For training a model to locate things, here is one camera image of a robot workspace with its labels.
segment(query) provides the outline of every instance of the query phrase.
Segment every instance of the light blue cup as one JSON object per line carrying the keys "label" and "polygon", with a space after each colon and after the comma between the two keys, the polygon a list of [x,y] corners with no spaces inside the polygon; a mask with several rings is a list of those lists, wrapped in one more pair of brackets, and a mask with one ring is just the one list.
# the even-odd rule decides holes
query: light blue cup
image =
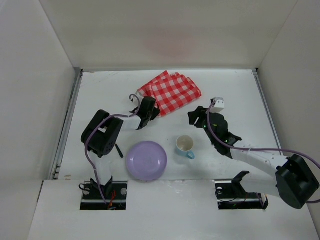
{"label": "light blue cup", "polygon": [[195,159],[195,154],[192,151],[194,147],[193,139],[188,135],[183,135],[177,138],[175,142],[175,152],[183,157],[187,157],[189,159]]}

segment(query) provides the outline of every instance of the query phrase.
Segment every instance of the mug handle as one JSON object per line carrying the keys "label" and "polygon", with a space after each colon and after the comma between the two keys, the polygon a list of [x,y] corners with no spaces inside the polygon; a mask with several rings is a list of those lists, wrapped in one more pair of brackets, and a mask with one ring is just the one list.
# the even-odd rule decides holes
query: mug handle
{"label": "mug handle", "polygon": [[195,156],[195,154],[194,154],[193,151],[189,151],[188,154],[187,154],[187,157],[188,157],[189,159],[195,159],[195,158],[196,158],[196,156]]}

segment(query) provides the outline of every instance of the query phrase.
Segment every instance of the red and white checkered cloth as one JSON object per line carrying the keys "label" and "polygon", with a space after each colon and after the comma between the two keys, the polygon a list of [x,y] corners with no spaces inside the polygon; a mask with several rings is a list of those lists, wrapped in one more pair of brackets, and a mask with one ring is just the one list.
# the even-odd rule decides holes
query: red and white checkered cloth
{"label": "red and white checkered cloth", "polygon": [[200,89],[189,78],[179,73],[164,71],[137,90],[142,96],[155,98],[160,117],[182,108],[202,96]]}

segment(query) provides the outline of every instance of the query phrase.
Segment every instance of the white table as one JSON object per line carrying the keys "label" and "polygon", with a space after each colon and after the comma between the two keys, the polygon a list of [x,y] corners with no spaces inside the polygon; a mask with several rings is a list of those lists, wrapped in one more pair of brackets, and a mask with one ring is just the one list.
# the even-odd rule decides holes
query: white table
{"label": "white table", "polygon": [[[277,144],[251,70],[175,70],[191,77],[202,98],[158,118],[139,131],[122,131],[117,140],[124,155],[140,141],[155,141],[167,152],[168,165],[160,180],[132,180],[116,150],[108,156],[116,181],[128,182],[124,211],[81,211],[78,184],[89,180],[91,166],[84,155],[81,134],[99,109],[125,113],[133,109],[128,96],[162,71],[86,72],[68,135],[59,180],[45,181],[29,240],[221,240],[318,239],[307,206],[300,210],[269,196],[263,210],[218,210],[214,179],[233,178],[250,171],[253,178],[268,176],[245,163],[217,153],[204,130],[188,124],[189,111],[207,107],[210,98],[223,97],[222,114],[229,130],[257,146]],[[174,154],[176,138],[194,138],[195,160]]]}

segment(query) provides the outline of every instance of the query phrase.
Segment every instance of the purple plate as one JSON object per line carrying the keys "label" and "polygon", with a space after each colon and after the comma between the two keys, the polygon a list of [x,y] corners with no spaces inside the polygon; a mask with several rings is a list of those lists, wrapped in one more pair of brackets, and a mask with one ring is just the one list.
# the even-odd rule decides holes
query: purple plate
{"label": "purple plate", "polygon": [[154,141],[142,141],[134,145],[126,156],[126,168],[136,179],[156,180],[164,174],[167,154]]}

